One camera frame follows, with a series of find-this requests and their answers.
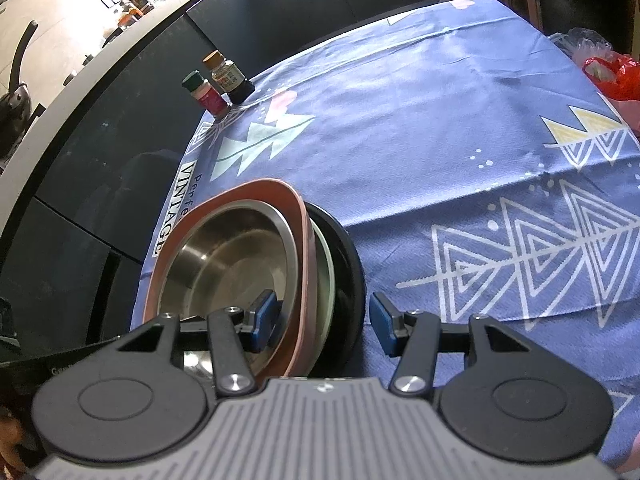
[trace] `stainless steel bowl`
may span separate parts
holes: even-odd
[[[276,208],[239,200],[188,231],[168,265],[158,312],[206,317],[231,305],[247,308],[265,288],[282,300],[282,310],[268,347],[247,355],[254,373],[273,354],[294,309],[298,256],[291,229]]]

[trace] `green cap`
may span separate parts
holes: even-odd
[[[204,83],[205,79],[202,77],[202,74],[197,70],[191,72],[187,77],[182,80],[182,86],[185,87],[189,92],[195,92],[198,87]]]

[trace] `silver bolt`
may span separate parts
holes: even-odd
[[[415,375],[403,375],[402,377],[398,377],[396,382],[394,382],[396,389],[408,394],[419,392],[423,390],[426,385],[427,383],[424,382],[423,378]]]
[[[239,392],[251,384],[251,381],[240,374],[226,375],[220,379],[220,386],[228,392]]]
[[[316,390],[318,390],[321,394],[327,394],[334,389],[334,386],[329,383],[323,383],[316,386]]]

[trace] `tablecloth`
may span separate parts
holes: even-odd
[[[615,408],[601,457],[627,460],[640,431],[640,148],[571,60],[497,1],[457,0],[337,36],[255,84],[191,139],[132,327],[175,222],[280,178],[348,229],[369,293],[445,322],[489,314],[601,381]],[[387,382],[395,362],[367,316],[346,374]],[[462,366],[439,358],[436,382]]]

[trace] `condiment bottle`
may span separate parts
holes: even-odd
[[[213,79],[222,86],[233,104],[243,103],[254,92],[254,84],[244,77],[233,61],[225,59],[219,50],[213,51],[202,62],[211,70]]]
[[[182,80],[182,86],[216,119],[222,119],[229,111],[229,104],[197,70]]]

